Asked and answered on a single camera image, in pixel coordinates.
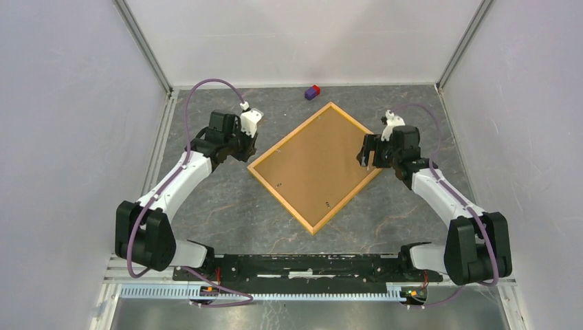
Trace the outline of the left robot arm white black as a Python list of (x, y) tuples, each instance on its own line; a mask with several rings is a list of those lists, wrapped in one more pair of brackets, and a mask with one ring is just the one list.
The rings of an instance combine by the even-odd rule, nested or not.
[(117, 207), (115, 255), (149, 270), (188, 266), (199, 280), (211, 278), (216, 262), (207, 256), (208, 247), (178, 241), (171, 221), (191, 192), (228, 157), (246, 162), (255, 154), (262, 119), (255, 108), (241, 115), (213, 111), (208, 126), (190, 141), (161, 182), (137, 201)]

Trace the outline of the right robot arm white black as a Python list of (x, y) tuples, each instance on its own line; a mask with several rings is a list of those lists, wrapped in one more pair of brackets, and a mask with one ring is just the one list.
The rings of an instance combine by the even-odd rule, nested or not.
[(388, 137), (366, 134), (356, 158), (362, 167), (393, 169), (396, 178), (421, 197), (448, 229), (443, 245), (401, 247), (397, 272), (403, 279), (413, 281), (428, 270), (445, 274), (456, 285), (496, 285), (512, 274), (506, 218), (472, 203), (431, 159), (422, 157), (417, 127), (395, 126)]

